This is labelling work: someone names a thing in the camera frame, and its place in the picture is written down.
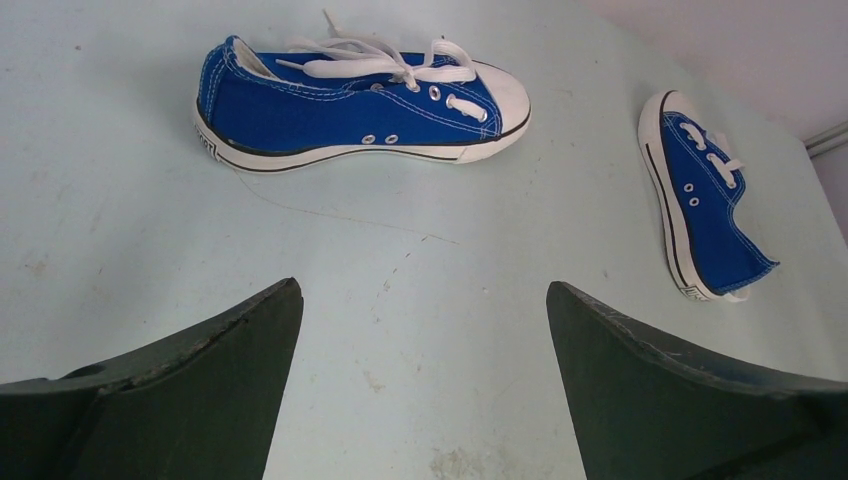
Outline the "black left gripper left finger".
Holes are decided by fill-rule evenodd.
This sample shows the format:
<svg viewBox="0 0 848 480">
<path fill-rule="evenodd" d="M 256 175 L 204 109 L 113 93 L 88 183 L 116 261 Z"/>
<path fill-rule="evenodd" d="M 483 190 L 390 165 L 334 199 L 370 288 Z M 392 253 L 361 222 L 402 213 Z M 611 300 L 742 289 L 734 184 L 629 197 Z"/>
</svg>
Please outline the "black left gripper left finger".
<svg viewBox="0 0 848 480">
<path fill-rule="evenodd" d="M 304 300 L 281 280 L 58 379 L 1 388 L 5 479 L 260 479 Z"/>
</svg>

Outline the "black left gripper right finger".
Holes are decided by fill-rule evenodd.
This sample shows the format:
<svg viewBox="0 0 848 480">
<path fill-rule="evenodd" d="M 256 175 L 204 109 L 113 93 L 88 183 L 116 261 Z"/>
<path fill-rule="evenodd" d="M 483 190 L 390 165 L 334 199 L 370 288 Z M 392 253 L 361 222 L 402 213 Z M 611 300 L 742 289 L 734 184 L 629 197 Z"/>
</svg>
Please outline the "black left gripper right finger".
<svg viewBox="0 0 848 480">
<path fill-rule="evenodd" d="M 590 479 L 843 479 L 847 386 L 744 362 L 552 283 L 550 332 Z"/>
</svg>

